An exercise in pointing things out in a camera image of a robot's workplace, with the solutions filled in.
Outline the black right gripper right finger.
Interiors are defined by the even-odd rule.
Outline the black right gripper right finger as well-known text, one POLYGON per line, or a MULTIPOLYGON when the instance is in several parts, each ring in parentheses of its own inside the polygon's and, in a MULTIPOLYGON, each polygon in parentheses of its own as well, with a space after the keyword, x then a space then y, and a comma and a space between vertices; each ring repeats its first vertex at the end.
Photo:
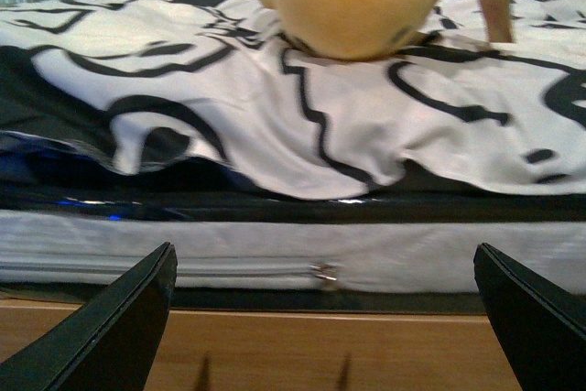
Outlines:
POLYGON ((524 390, 585 388, 585 301, 490 244, 474 279, 508 363, 524 390))

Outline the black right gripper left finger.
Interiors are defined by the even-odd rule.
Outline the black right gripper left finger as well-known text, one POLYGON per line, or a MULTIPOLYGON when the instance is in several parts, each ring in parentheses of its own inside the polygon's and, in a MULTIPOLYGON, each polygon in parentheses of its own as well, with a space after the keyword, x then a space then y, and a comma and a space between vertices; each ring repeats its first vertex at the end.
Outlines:
POLYGON ((166 329, 177 256, 164 243, 1 364, 4 390, 142 390, 166 329))

